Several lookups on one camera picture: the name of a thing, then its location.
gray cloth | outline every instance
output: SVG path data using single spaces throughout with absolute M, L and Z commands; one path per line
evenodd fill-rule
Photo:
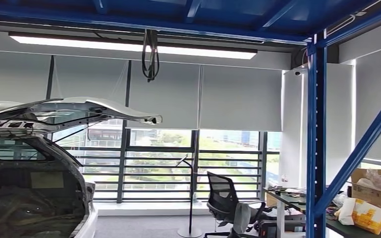
M 252 217 L 257 213 L 257 209 L 250 207 L 247 203 L 239 202 L 234 215 L 233 230 L 237 234 L 243 234 L 249 225 Z

blue steel frame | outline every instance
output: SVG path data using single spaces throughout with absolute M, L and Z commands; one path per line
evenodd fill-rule
M 325 238 L 325 209 L 337 194 L 338 190 L 347 181 L 350 174 L 358 167 L 370 147 L 381 134 L 381 112 L 366 131 L 352 154 L 348 157 L 341 171 L 337 174 L 329 188 L 325 190 L 325 162 L 326 162 L 326 48 L 342 39 L 381 21 L 381 10 L 355 22 L 350 26 L 326 37 L 327 27 L 338 22 L 348 14 L 366 7 L 374 0 L 358 0 L 354 9 L 346 9 L 342 15 L 335 16 L 334 21 L 316 31 L 310 38 L 264 31 L 286 12 L 288 12 L 297 0 L 283 0 L 276 6 L 265 20 L 260 20 L 252 26 L 254 30 L 229 29 L 215 26 L 194 26 L 192 23 L 202 0 L 187 0 L 186 9 L 183 12 L 183 23 L 172 23 L 131 17 L 107 18 L 106 0 L 93 0 L 99 15 L 73 13 L 71 15 L 60 14 L 52 10 L 25 10 L 16 3 L 18 0 L 7 0 L 12 6 L 0 7 L 1 16 L 17 17 L 24 19 L 62 21 L 76 24 L 88 24 L 94 27 L 114 26 L 146 28 L 164 31 L 174 31 L 186 34 L 203 34 L 209 36 L 233 37 L 239 39 L 264 40 L 295 45 L 308 45 L 308 179 L 307 179 L 307 238 Z
M 308 44 L 308 154 L 307 154 L 307 238 L 325 238 L 325 209 L 359 166 L 373 143 L 381 135 L 381 111 L 348 157 L 334 180 L 325 189 L 326 180 L 326 48 L 357 31 L 381 21 L 381 11 L 370 18 L 326 38 L 323 33 Z

security camera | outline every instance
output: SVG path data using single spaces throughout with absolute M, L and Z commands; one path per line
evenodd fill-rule
M 307 69 L 305 69 L 305 68 L 298 68 L 298 69 L 296 69 L 295 71 L 294 71 L 294 75 L 296 75 L 296 76 L 300 76 L 300 75 L 302 75 L 302 74 L 305 74 L 305 73 L 307 73 L 308 71 L 307 71 Z

yellow package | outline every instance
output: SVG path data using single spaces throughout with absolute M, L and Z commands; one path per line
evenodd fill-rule
M 355 226 L 376 235 L 381 233 L 381 208 L 361 199 L 355 199 L 351 217 Z

chair wheel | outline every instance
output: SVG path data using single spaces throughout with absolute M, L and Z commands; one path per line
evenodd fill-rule
M 259 223 L 255 223 L 254 224 L 254 229 L 257 231 L 257 232 L 259 232 Z

